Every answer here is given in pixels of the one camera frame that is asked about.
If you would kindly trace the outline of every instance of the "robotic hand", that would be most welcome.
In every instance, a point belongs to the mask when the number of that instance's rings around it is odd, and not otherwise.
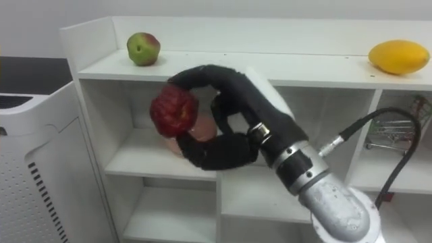
[[[252,69],[240,73],[203,65],[180,72],[168,82],[186,90],[211,85],[219,91],[211,111],[223,134],[207,142],[199,142],[189,133],[176,137],[183,155],[195,166],[233,169],[252,163],[260,151],[288,191],[311,211],[322,241],[385,242],[373,202],[362,192],[347,188],[322,159],[343,139],[338,137],[318,153],[268,80]],[[250,126],[246,134],[235,133],[227,122],[228,116],[236,113]]]

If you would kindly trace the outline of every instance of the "white appliance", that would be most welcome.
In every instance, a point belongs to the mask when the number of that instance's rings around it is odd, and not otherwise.
[[[70,82],[0,93],[0,242],[114,243]]]

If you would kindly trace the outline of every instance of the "red apple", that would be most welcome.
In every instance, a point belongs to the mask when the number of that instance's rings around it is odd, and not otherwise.
[[[198,100],[187,90],[173,84],[165,85],[150,107],[150,117],[158,133],[166,138],[190,130],[197,115]]]

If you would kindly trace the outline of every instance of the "vent grille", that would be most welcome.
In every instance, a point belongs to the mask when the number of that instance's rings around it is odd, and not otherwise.
[[[30,169],[30,173],[32,174],[32,177],[34,181],[36,182],[36,185],[38,186],[38,190],[40,192],[40,195],[42,196],[42,199],[45,203],[45,206],[48,209],[48,212],[51,216],[51,219],[53,220],[54,226],[57,229],[57,233],[60,236],[60,240],[62,243],[69,243],[68,237],[66,236],[65,230],[63,229],[63,226],[60,222],[59,216],[57,215],[57,212],[55,211],[54,205],[51,202],[51,197],[49,196],[49,193],[47,191],[47,188],[45,187],[42,177],[39,173],[39,170],[36,168],[36,163],[30,163],[28,165],[28,168]]]
[[[0,109],[14,108],[24,104],[31,99],[33,99],[33,97],[0,95]]]

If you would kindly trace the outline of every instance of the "white cabinet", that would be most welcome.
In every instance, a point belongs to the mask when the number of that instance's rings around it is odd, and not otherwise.
[[[172,75],[197,65],[253,67],[292,109],[315,147],[378,107],[432,95],[432,65],[391,76],[368,63],[381,41],[407,38],[432,49],[432,22],[110,17],[61,30],[122,242],[318,242],[310,213],[263,159],[223,173],[201,171],[166,149],[149,118],[150,101]],[[126,40],[150,32],[162,44],[158,62],[136,67]],[[200,112],[215,91],[195,92]],[[234,127],[245,130],[240,117]],[[378,192],[401,158],[366,150],[369,127],[326,161],[347,184]],[[432,132],[402,170],[391,203],[381,209],[391,243],[432,238]]]

